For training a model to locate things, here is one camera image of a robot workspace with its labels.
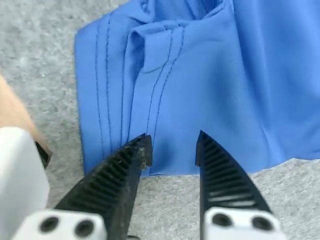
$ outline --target white plastic part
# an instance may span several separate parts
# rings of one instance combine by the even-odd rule
[[[0,238],[9,240],[28,215],[44,209],[49,182],[31,135],[0,128]]]
[[[230,226],[213,223],[216,214],[228,216]],[[269,221],[272,230],[261,230],[253,226],[253,219],[262,217]],[[224,207],[212,207],[204,214],[204,240],[286,240],[280,222],[269,212]]]
[[[42,223],[48,218],[57,218],[56,227],[48,232],[41,230]],[[92,231],[78,236],[76,228],[83,221],[92,223]],[[107,231],[103,218],[99,214],[43,210],[28,216],[18,229],[12,240],[106,240]]]

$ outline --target seam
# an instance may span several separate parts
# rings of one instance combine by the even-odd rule
[[[109,36],[110,36],[110,18],[111,14],[108,18],[107,30],[106,30],[106,57],[105,57],[105,65],[106,65],[106,105],[108,108],[108,125],[109,125],[109,135],[110,135],[110,152],[112,152],[112,134],[111,134],[111,120],[110,120],[110,104],[109,104]]]
[[[98,22],[96,36],[95,36],[95,63],[94,63],[94,73],[95,73],[95,84],[96,84],[96,102],[98,107],[98,121],[99,121],[99,129],[100,129],[100,138],[101,138],[101,151],[102,158],[105,158],[104,151],[104,140],[102,135],[102,127],[101,127],[101,116],[100,116],[100,103],[99,103],[99,84],[98,84],[98,36],[100,33],[100,21]]]
[[[154,98],[154,94],[155,94],[155,90],[156,90],[156,85],[160,79],[160,76],[162,75],[163,71],[164,71],[164,68],[165,66],[167,65],[167,62],[169,61],[169,58],[170,58],[170,55],[171,55],[171,48],[172,48],[172,41],[173,41],[173,30],[171,30],[171,39],[170,39],[170,46],[169,46],[169,52],[168,52],[168,57],[167,57],[167,60],[165,61],[164,65],[162,66],[161,70],[160,70],[160,73],[153,85],[153,89],[152,89],[152,92],[151,92],[151,99],[150,99],[150,105],[149,105],[149,111],[148,111],[148,119],[147,119],[147,124],[146,124],[146,133],[148,132],[148,129],[149,129],[149,122],[150,122],[150,114],[151,114],[151,106],[152,106],[152,103],[153,103],[153,98]]]
[[[120,126],[120,147],[122,146],[122,134],[124,125],[124,91],[125,91],[125,61],[126,61],[126,51],[127,45],[124,47],[123,51],[123,61],[122,61],[122,86],[121,86],[121,126]]]
[[[181,50],[184,46],[184,42],[185,42],[185,27],[183,27],[182,29],[182,39],[181,39],[181,45],[180,45],[180,49],[179,49],[179,52],[178,52],[178,55],[176,57],[176,59],[173,61],[172,65],[171,65],[171,68],[165,78],[165,81],[164,81],[164,84],[162,86],[162,90],[161,90],[161,94],[160,94],[160,99],[159,99],[159,105],[158,105],[158,111],[157,111],[157,114],[156,114],[156,119],[155,119],[155,128],[154,128],[154,135],[153,135],[153,141],[152,141],[152,145],[155,144],[155,140],[156,140],[156,135],[157,135],[157,126],[158,126],[158,119],[159,119],[159,112],[160,112],[160,106],[161,106],[161,100],[162,100],[162,96],[164,94],[164,90],[165,90],[165,87],[166,87],[166,84],[167,84],[167,81],[169,79],[169,76],[172,72],[172,69],[177,61],[177,59],[179,58],[180,56],[180,53],[181,53]]]
[[[202,5],[203,5],[203,7],[204,7],[204,10],[205,10],[206,13],[208,14],[208,13],[209,13],[209,10],[208,10],[208,8],[207,8],[207,5],[206,5],[206,3],[205,3],[205,0],[201,0],[201,2],[202,2]]]

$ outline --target blue shirt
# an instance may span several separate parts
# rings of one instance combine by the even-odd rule
[[[144,175],[198,174],[200,130],[249,173],[320,157],[320,1],[131,0],[75,37],[87,173],[147,133]]]

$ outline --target screw hole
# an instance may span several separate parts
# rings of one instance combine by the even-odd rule
[[[56,229],[59,219],[56,216],[51,216],[42,221],[40,231],[42,233],[49,233]]]
[[[222,227],[228,227],[232,225],[230,217],[222,213],[214,215],[212,218],[212,222]]]
[[[91,220],[83,220],[75,227],[75,234],[78,237],[88,237],[94,231],[94,223]]]
[[[252,225],[256,229],[264,230],[264,231],[271,231],[273,226],[271,222],[264,217],[256,216],[252,219]]]

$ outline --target carpet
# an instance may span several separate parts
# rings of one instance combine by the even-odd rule
[[[77,29],[119,0],[2,0],[0,73],[53,150],[48,207],[83,176],[74,75]],[[251,175],[290,240],[320,236],[320,161],[292,159]],[[199,178],[141,180],[129,232],[142,240],[199,239]]]

